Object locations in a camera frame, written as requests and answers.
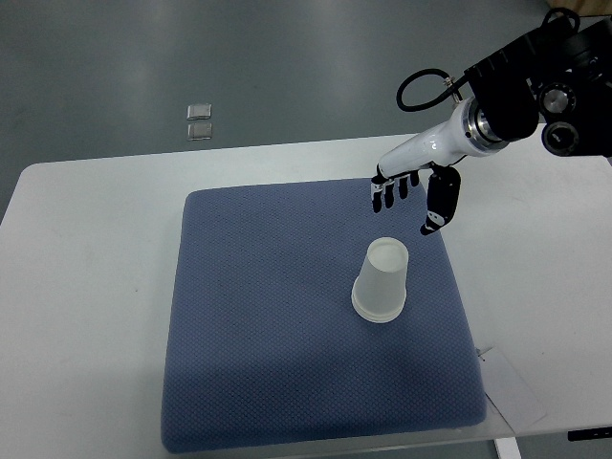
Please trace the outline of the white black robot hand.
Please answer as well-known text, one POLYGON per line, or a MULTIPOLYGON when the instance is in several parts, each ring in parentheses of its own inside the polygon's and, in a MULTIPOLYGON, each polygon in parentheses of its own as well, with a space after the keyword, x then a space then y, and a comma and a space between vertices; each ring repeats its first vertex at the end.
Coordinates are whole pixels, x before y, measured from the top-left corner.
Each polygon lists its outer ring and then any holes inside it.
POLYGON ((452 166, 465 156, 484 158, 506 148, 510 143, 493 134, 475 98, 461 101, 450 118, 401 143, 381 157, 377 173, 371 179, 371 202, 375 212, 383 203, 392 208, 395 201, 393 179, 399 178, 400 198, 408 196, 408 177, 412 186, 420 183, 418 170, 430 168, 426 193, 426 220, 420 228, 429 235, 447 225, 457 209, 461 176, 452 166))

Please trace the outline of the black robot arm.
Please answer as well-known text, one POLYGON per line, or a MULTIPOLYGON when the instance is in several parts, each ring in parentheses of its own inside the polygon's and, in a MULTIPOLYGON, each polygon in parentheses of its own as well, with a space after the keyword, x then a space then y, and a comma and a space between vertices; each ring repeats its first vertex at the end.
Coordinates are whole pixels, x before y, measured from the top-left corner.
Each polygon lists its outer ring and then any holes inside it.
POLYGON ((429 235, 454 217, 461 186, 455 166, 486 158, 527 139, 543 120, 544 148, 559 157, 611 156, 611 21, 587 28, 566 8, 550 9, 541 25, 470 66, 459 79, 429 68, 408 76, 396 94, 407 113, 447 98, 450 118, 381 157, 371 180, 374 211, 391 208, 431 172, 426 193, 429 235))

